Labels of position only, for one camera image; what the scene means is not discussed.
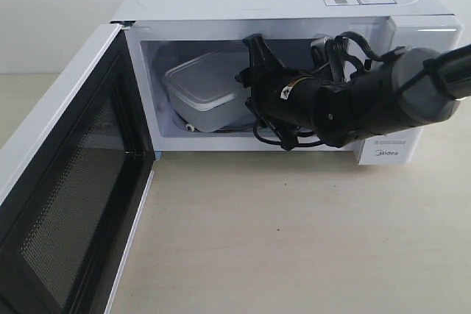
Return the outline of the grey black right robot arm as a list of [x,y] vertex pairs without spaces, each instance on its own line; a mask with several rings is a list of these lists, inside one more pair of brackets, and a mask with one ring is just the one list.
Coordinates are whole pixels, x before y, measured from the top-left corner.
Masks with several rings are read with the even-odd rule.
[[446,121],[470,96],[470,48],[398,46],[377,54],[356,32],[311,44],[311,69],[289,68],[260,34],[244,39],[252,132],[270,129],[286,151],[350,143]]

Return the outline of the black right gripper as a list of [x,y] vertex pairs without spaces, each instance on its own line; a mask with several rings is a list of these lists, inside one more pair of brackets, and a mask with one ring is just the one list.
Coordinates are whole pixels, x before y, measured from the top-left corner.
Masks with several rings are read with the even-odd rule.
[[243,39],[249,67],[235,76],[249,89],[246,106],[255,116],[252,131],[263,143],[286,151],[321,145],[341,148],[353,142],[343,71],[325,65],[311,71],[284,67],[261,34]]

